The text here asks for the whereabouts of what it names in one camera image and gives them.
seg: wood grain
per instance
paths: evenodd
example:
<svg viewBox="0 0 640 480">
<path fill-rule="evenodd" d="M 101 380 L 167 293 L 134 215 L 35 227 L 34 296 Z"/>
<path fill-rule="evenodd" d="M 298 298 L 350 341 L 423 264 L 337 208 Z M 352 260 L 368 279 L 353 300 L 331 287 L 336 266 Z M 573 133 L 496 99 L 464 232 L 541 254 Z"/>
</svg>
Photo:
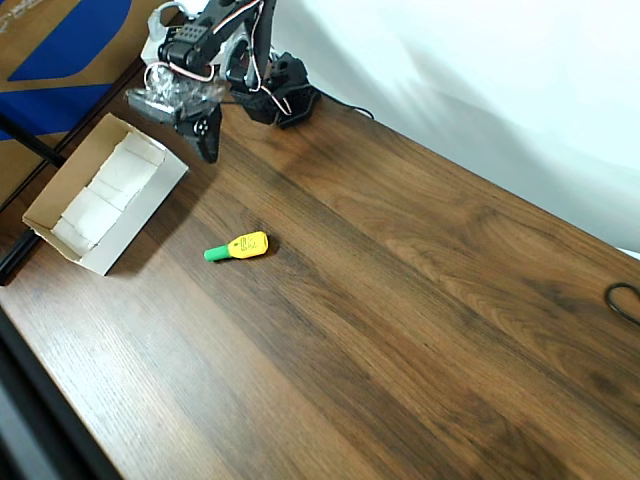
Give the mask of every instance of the wood grain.
<svg viewBox="0 0 640 480">
<path fill-rule="evenodd" d="M 190 175 L 108 277 L 45 246 L 0 301 L 126 477 L 638 478 L 640 331 L 602 296 L 639 263 L 326 100 L 227 106 L 214 166 L 107 109 Z"/>
</svg>

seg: yellow object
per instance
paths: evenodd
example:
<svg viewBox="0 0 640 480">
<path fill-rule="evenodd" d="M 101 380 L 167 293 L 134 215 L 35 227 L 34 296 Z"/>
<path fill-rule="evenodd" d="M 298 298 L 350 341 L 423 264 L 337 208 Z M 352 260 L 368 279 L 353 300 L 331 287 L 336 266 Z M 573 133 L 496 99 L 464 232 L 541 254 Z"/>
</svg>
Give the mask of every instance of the yellow object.
<svg viewBox="0 0 640 480">
<path fill-rule="evenodd" d="M 255 232 L 242 235 L 228 245 L 207 250 L 204 252 L 204 258 L 208 262 L 217 262 L 226 258 L 250 258 L 264 255 L 268 249 L 267 234 Z"/>
</svg>

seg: open cardboard box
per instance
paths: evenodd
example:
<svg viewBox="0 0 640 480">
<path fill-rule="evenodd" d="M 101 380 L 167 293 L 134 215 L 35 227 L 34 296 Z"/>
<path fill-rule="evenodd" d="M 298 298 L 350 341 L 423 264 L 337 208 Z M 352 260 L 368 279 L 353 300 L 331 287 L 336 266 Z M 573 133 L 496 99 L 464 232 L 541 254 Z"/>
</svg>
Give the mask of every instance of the open cardboard box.
<svg viewBox="0 0 640 480">
<path fill-rule="evenodd" d="M 123 158 L 120 144 L 125 139 L 137 144 L 137 155 L 125 151 Z M 145 174 L 138 175 L 136 172 L 140 169 L 132 169 L 128 160 L 143 164 Z M 34 201 L 23 221 L 68 260 L 106 275 L 187 170 L 164 145 L 107 114 Z M 119 193 L 135 188 L 135 193 L 124 200 L 108 197 L 102 191 L 96 195 L 94 177 L 105 178 L 105 175 L 122 185 L 105 187 L 101 183 L 104 187 L 101 190 Z M 86 249 L 80 250 L 77 242 L 66 240 L 68 237 L 60 234 L 63 222 L 78 238 L 84 237 L 77 232 L 87 238 L 95 235 L 99 238 L 87 241 Z"/>
</svg>

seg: white wall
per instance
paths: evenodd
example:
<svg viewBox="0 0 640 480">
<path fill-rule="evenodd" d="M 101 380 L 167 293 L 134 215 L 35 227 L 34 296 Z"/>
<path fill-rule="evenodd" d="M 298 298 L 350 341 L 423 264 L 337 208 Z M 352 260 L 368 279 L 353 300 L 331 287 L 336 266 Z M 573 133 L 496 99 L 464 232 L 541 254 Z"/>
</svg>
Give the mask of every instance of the white wall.
<svg viewBox="0 0 640 480">
<path fill-rule="evenodd" d="M 640 5 L 280 0 L 311 81 L 617 247 L 640 251 Z"/>
</svg>

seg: black cable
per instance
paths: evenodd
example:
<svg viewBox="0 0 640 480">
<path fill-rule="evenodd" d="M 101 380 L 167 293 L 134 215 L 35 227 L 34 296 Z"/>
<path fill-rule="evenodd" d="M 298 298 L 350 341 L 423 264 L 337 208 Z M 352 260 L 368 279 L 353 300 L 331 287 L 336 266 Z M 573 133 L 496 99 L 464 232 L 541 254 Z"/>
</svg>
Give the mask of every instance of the black cable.
<svg viewBox="0 0 640 480">
<path fill-rule="evenodd" d="M 640 300 L 640 289 L 628 283 L 614 283 L 613 285 L 611 285 L 609 288 L 607 288 L 607 291 L 604 294 L 604 300 L 605 302 L 607 302 L 607 305 L 609 306 L 609 308 L 613 310 L 616 315 L 640 327 L 640 320 L 626 313 L 624 310 L 618 307 L 618 305 L 613 301 L 613 298 L 612 298 L 613 292 L 622 288 L 631 290 L 633 293 L 636 294 L 636 296 L 638 297 L 638 300 Z"/>
<path fill-rule="evenodd" d="M 289 90 L 289 92 L 295 92 L 297 90 L 302 90 L 304 88 L 309 87 L 310 85 L 311 85 L 310 83 L 307 83 L 306 85 L 300 85 L 299 87 L 292 88 L 291 90 Z M 347 108 L 349 108 L 351 110 L 356 110 L 358 112 L 362 112 L 365 115 L 367 115 L 371 120 L 375 120 L 376 119 L 375 115 L 373 113 L 371 113 L 370 110 L 367 110 L 364 107 L 358 107 L 357 105 L 350 105 L 348 103 L 343 102 L 342 100 L 337 99 L 336 97 L 334 97 L 332 95 L 329 95 L 327 92 L 325 92 L 323 90 L 320 90 L 318 87 L 313 87 L 313 88 L 315 88 L 318 91 L 318 93 L 320 93 L 320 94 L 324 95 L 325 97 L 327 97 L 328 99 L 333 100 L 334 102 L 336 102 L 338 105 L 342 105 L 343 107 L 347 107 Z M 236 103 L 236 102 L 220 102 L 220 105 L 240 105 L 240 104 Z"/>
<path fill-rule="evenodd" d="M 348 103 L 343 102 L 342 100 L 337 99 L 336 97 L 334 97 L 333 95 L 329 95 L 327 92 L 320 90 L 318 87 L 315 87 L 315 89 L 320 92 L 322 95 L 324 95 L 325 97 L 329 98 L 330 100 L 333 100 L 334 102 L 336 102 L 338 105 L 342 105 L 343 107 L 347 107 L 350 108 L 351 110 L 356 110 L 358 112 L 362 112 L 365 115 L 367 115 L 371 120 L 375 120 L 376 117 L 373 113 L 371 113 L 370 110 L 367 110 L 364 107 L 358 107 L 357 105 L 350 105 Z"/>
</svg>

